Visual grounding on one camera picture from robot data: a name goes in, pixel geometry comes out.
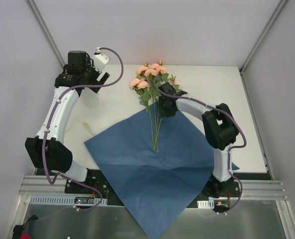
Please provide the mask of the white ribbed ceramic vase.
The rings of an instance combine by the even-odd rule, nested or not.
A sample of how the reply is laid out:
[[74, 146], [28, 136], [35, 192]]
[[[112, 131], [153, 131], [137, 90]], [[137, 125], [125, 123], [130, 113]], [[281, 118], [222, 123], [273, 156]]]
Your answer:
[[85, 106], [89, 109], [94, 109], [99, 105], [98, 94], [89, 88], [85, 88], [82, 91], [82, 98]]

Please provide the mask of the cream printed ribbon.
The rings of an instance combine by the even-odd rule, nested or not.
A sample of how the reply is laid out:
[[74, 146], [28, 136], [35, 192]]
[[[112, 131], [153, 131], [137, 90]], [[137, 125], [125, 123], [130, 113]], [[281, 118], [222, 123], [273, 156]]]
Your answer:
[[74, 121], [68, 123], [64, 138], [71, 137], [72, 135], [85, 137], [94, 136], [95, 134], [87, 121], [77, 118]]

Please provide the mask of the blue wrapping paper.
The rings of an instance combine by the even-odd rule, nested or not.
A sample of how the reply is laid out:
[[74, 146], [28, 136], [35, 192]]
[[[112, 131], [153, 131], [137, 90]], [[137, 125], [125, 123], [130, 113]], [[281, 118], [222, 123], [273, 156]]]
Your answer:
[[[214, 169], [213, 148], [202, 132], [177, 112], [162, 120], [158, 140], [156, 152], [148, 114], [141, 110], [88, 139], [85, 146], [116, 193], [132, 183], [187, 183], [202, 191]], [[190, 195], [173, 200], [123, 195], [124, 206], [151, 239], [159, 238], [193, 201]]]

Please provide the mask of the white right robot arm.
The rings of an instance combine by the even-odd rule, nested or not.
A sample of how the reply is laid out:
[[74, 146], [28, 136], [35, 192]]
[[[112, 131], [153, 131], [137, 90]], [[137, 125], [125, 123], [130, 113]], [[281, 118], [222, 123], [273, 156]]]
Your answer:
[[228, 105], [209, 106], [187, 96], [185, 91], [176, 91], [169, 83], [161, 85], [158, 91], [161, 94], [159, 108], [162, 116], [173, 117], [181, 111], [203, 123], [204, 136], [214, 155], [214, 169], [203, 193], [213, 198], [224, 196], [234, 181], [229, 153], [239, 134]]

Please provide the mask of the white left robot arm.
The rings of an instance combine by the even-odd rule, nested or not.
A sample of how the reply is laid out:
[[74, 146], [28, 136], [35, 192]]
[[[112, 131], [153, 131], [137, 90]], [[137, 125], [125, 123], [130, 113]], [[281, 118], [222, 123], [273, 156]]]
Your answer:
[[60, 173], [76, 182], [83, 194], [93, 189], [87, 168], [73, 160], [72, 152], [64, 145], [64, 134], [72, 109], [84, 88], [92, 85], [97, 93], [109, 78], [103, 73], [109, 57], [97, 50], [93, 57], [85, 51], [70, 51], [68, 63], [55, 80], [54, 97], [47, 117], [35, 137], [25, 141], [27, 153], [37, 169]]

